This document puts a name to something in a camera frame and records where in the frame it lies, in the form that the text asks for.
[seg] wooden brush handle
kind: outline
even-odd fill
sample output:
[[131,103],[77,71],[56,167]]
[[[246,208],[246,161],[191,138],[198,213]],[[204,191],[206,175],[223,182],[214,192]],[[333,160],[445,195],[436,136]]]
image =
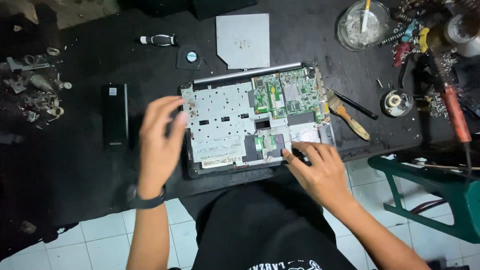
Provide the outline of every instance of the wooden brush handle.
[[350,115],[348,115],[345,107],[339,107],[336,110],[336,114],[340,116],[358,136],[366,141],[370,140],[370,135],[367,133],[367,131],[357,121],[353,120]]

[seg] red clip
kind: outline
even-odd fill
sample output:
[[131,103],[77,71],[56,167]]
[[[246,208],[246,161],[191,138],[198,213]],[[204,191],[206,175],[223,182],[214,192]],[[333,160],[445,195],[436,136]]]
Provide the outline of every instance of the red clip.
[[410,46],[410,43],[408,42],[401,42],[395,47],[395,55],[394,55],[394,61],[395,63],[393,64],[394,67],[399,67],[402,65],[402,55],[404,52],[409,53],[412,51],[412,47]]

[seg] white tiled floor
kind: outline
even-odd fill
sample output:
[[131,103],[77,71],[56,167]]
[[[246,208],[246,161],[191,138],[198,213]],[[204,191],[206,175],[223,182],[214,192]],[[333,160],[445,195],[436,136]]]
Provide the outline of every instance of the white tiled floor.
[[[353,196],[394,235],[404,241],[425,260],[446,258],[448,266],[470,265],[480,270],[480,245],[409,221],[383,209],[383,203],[393,203],[388,181],[383,173],[373,170],[367,160],[347,162],[347,184]],[[418,185],[396,179],[402,204],[412,209],[420,203],[435,199]],[[195,222],[178,199],[166,202],[170,228],[168,267],[190,270],[197,253]],[[453,221],[447,205],[424,213],[447,224]],[[337,236],[338,249],[358,270],[375,269],[365,249],[349,229],[328,211],[326,220]],[[135,210],[111,214],[80,225],[59,235],[51,243],[40,242],[0,262],[0,270],[116,270],[125,269],[135,226]]]

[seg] black battery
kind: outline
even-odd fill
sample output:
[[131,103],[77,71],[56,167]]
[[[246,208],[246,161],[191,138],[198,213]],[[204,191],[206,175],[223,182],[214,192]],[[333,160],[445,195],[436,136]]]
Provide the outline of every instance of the black battery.
[[128,146],[127,85],[104,85],[102,94],[102,127],[105,150],[120,151]]

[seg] black watch strap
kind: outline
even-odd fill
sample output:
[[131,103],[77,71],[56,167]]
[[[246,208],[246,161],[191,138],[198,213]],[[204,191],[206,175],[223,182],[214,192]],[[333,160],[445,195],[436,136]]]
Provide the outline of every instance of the black watch strap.
[[155,198],[144,200],[138,197],[138,194],[135,192],[135,198],[132,202],[132,207],[135,209],[152,209],[161,205],[165,201],[165,189],[162,188],[162,193]]

